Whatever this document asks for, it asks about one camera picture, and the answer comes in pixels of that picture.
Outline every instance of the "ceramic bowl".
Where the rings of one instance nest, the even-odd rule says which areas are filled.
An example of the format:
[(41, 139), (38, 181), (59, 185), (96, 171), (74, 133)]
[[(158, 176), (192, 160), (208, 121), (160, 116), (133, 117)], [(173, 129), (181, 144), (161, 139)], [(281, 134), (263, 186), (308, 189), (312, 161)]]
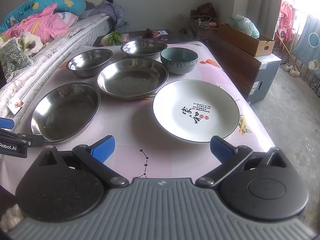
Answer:
[(173, 74), (187, 74), (198, 62), (198, 54), (191, 49), (167, 48), (160, 54), (161, 62)]
[(220, 87), (199, 80), (179, 80), (161, 88), (153, 100), (159, 124), (190, 143), (209, 143), (229, 136), (239, 124), (239, 109)]

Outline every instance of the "green floral pillow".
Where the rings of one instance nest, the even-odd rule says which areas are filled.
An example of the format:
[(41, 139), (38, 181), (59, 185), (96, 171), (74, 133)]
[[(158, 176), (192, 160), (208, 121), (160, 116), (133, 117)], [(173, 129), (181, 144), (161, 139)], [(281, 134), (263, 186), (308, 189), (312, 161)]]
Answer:
[(0, 62), (7, 81), (32, 64), (31, 59), (20, 50), (17, 39), (9, 41), (0, 49)]

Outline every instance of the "stainless steel plate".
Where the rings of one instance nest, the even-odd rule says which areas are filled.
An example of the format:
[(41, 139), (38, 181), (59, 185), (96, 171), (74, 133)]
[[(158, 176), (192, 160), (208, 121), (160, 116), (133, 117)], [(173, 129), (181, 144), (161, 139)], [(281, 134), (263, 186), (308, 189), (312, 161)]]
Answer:
[(122, 45), (121, 51), (128, 57), (151, 57), (157, 59), (160, 57), (160, 52), (167, 47), (168, 45), (162, 41), (137, 39)]
[(67, 64), (67, 70), (75, 75), (86, 78), (96, 76), (103, 65), (112, 57), (109, 49), (92, 49), (74, 56)]
[(30, 131), (45, 143), (58, 143), (82, 132), (100, 106), (99, 91), (86, 83), (70, 83), (49, 92), (31, 114)]
[(159, 62), (128, 58), (105, 67), (97, 77), (102, 92), (124, 100), (145, 98), (161, 87), (169, 73)]

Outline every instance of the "pink blanket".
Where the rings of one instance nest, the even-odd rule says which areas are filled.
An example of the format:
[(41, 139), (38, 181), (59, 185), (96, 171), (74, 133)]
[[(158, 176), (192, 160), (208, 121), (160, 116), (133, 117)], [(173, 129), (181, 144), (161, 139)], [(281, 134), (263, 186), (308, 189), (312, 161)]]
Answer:
[(43, 44), (63, 36), (68, 31), (68, 25), (61, 20), (57, 13), (53, 13), (56, 7), (57, 3), (52, 3), (41, 12), (32, 14), (19, 24), (12, 26), (4, 32), (4, 35), (12, 38), (20, 36), (23, 32), (31, 32), (39, 36)]

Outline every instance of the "ceramic plate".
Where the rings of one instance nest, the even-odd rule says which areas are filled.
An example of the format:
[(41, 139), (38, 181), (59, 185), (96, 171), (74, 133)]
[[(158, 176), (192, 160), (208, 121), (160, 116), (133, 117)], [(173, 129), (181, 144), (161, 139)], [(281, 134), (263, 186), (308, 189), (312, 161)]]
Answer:
[(172, 135), (193, 143), (225, 138), (238, 126), (239, 109), (220, 87), (200, 80), (180, 80), (161, 88), (153, 101), (159, 124)]

